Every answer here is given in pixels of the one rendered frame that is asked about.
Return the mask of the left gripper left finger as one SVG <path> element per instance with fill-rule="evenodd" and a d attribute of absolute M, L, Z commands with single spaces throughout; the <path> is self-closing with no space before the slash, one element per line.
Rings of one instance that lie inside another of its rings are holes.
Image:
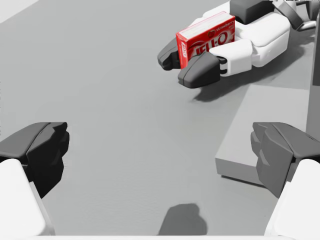
<path fill-rule="evenodd" d="M 55 235 L 42 199 L 60 182 L 66 122 L 37 122 L 0 141 L 0 237 Z"/>

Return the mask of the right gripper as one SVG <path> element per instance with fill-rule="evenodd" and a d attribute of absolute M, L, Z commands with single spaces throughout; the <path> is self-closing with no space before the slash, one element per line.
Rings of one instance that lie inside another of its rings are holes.
<path fill-rule="evenodd" d="M 211 48 L 192 57 L 178 74 L 189 89 L 204 87 L 235 74 L 263 67 L 287 50 L 291 24 L 275 12 L 272 1 L 230 0 L 235 35 L 242 39 Z"/>

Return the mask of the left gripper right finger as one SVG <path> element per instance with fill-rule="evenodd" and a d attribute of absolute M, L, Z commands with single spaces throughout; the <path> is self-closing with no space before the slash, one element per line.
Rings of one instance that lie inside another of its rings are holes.
<path fill-rule="evenodd" d="M 264 234 L 320 237 L 320 141 L 282 122 L 254 122 L 260 182 L 278 199 Z"/>

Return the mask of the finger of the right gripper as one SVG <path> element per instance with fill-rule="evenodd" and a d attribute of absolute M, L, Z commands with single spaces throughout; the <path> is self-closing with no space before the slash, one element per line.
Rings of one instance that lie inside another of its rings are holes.
<path fill-rule="evenodd" d="M 230 12 L 229 5 L 219 5 L 211 10 L 206 11 L 202 17 L 196 18 L 189 26 L 197 24 L 203 21 L 206 18 L 209 18 L 215 14 L 220 12 Z M 157 55 L 157 60 L 159 65 L 165 70 L 170 71 L 172 69 L 180 69 L 180 60 L 179 60 L 179 53 L 177 47 L 177 40 L 174 37 Z"/>

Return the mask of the red carton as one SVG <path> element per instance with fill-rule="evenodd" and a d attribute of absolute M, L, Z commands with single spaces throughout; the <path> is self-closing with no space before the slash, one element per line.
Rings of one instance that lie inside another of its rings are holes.
<path fill-rule="evenodd" d="M 235 41 L 236 17 L 225 11 L 202 19 L 176 33 L 180 68 L 211 48 Z"/>

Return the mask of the grey stand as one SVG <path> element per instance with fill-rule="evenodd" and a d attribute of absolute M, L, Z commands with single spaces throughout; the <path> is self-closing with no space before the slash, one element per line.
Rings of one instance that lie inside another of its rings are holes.
<path fill-rule="evenodd" d="M 285 123 L 320 141 L 320 22 L 315 31 L 310 88 L 249 86 L 215 155 L 219 175 L 264 186 L 251 145 L 255 122 Z"/>

